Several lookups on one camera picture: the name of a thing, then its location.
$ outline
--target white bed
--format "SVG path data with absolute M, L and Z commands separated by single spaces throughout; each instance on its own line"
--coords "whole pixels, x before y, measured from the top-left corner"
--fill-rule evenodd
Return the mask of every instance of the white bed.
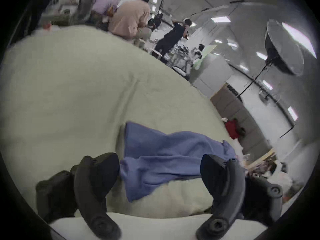
M 193 131 L 229 141 L 221 118 L 196 88 L 125 41 L 87 26 L 25 38 L 0 74 L 0 145 L 20 193 L 36 209 L 35 185 L 83 156 L 118 151 L 128 120 L 166 134 Z M 200 178 L 173 181 L 133 203 L 121 182 L 108 211 L 149 218 L 189 216 L 211 206 Z

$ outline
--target pink shirt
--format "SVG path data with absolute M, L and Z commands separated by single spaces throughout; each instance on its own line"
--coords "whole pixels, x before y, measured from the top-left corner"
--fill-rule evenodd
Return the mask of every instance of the pink shirt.
M 111 19 L 109 31 L 124 38 L 134 38 L 138 24 L 146 23 L 149 14 L 149 4 L 142 0 L 124 2 Z
M 113 6 L 113 11 L 117 9 L 119 0 L 96 0 L 92 6 L 92 10 L 99 14 L 104 14 L 111 6 Z

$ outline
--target red object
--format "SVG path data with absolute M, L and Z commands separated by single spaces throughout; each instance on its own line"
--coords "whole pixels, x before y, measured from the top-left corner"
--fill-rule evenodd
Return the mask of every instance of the red object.
M 230 137 L 232 139 L 237 139 L 240 135 L 237 133 L 236 120 L 228 121 L 224 124 L 226 126 L 226 130 L 228 131 Z

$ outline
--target blue towel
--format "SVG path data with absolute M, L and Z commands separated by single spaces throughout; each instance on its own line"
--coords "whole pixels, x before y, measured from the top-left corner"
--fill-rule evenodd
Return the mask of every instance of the blue towel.
M 204 154 L 228 160 L 234 149 L 205 135 L 181 131 L 166 135 L 158 130 L 127 122 L 124 159 L 120 175 L 129 202 L 149 195 L 155 188 L 172 180 L 199 178 Z

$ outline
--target ceiling light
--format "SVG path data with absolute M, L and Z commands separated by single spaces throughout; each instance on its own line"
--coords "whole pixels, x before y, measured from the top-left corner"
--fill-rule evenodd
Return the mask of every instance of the ceiling light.
M 282 22 L 282 26 L 285 28 L 286 31 L 289 32 L 290 36 L 292 36 L 294 40 L 296 40 L 299 44 L 303 45 L 314 56 L 314 58 L 317 58 L 309 38 L 307 38 L 299 30 L 293 28 L 292 26 L 289 26 L 284 22 Z
M 215 22 L 215 23 L 218 23 L 218 22 L 230 22 L 230 19 L 226 16 L 223 16 L 223 17 L 215 17 L 215 18 L 212 18 L 212 20 Z
M 263 60 L 266 60 L 268 57 L 260 52 L 257 51 L 257 56 L 262 58 Z
M 273 89 L 272 85 L 268 83 L 267 81 L 263 80 L 262 83 L 268 88 L 270 91 Z
M 239 67 L 240 68 L 242 68 L 244 71 L 249 71 L 249 69 L 248 68 L 246 68 L 245 66 L 243 66 L 243 65 L 239 65 Z
M 294 111 L 294 109 L 292 107 L 288 107 L 288 112 L 290 113 L 290 115 L 292 116 L 292 119 L 294 121 L 298 120 L 298 115 L 296 114 L 296 112 Z
M 233 47 L 236 47 L 236 48 L 238 47 L 238 45 L 236 43 L 233 43 L 233 42 L 229 42 L 228 46 L 233 46 Z

